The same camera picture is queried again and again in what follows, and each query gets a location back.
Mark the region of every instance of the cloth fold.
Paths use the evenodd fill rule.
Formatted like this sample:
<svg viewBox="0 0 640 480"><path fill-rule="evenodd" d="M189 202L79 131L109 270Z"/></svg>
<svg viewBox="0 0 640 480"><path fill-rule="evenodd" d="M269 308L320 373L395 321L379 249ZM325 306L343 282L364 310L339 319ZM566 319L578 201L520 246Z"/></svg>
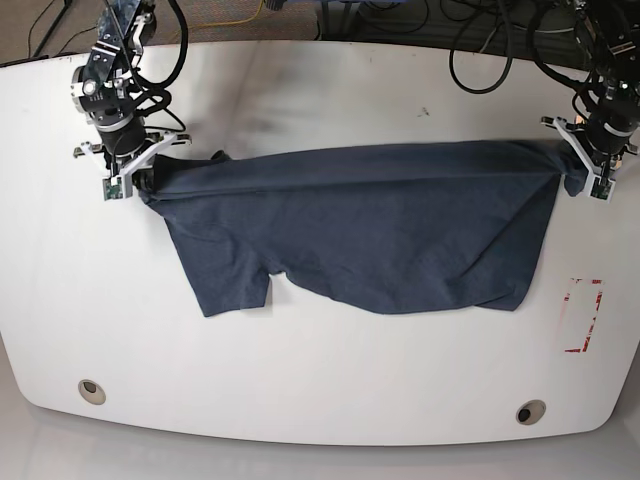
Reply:
<svg viewBox="0 0 640 480"><path fill-rule="evenodd" d="M383 314L514 310L540 254L564 147L461 142L233 161L157 156L143 201L162 215L205 316L264 305L269 275Z"/></svg>

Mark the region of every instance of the floor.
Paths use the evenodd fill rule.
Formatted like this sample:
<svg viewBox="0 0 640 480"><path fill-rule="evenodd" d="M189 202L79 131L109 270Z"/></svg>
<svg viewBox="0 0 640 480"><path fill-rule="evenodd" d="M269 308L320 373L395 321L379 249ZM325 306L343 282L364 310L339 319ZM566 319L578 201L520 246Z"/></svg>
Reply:
<svg viewBox="0 0 640 480"><path fill-rule="evenodd" d="M42 52L55 55L75 33L91 28L103 10L100 0L71 0L66 17ZM190 26L228 22L253 16L260 0L181 0L180 6ZM0 1L0 63L26 58L29 54L28 33L38 15L51 0L2 0ZM33 51L56 17L64 0L53 0L49 10L38 21L32 32ZM157 0L158 31L152 44L175 42L177 21L166 0ZM190 41L217 40L293 39L310 40L317 34L316 14L312 2L287 2L280 12L263 8L252 22L226 27L197 30ZM76 37L64 48L68 52L86 52L95 42L95 31Z"/></svg>

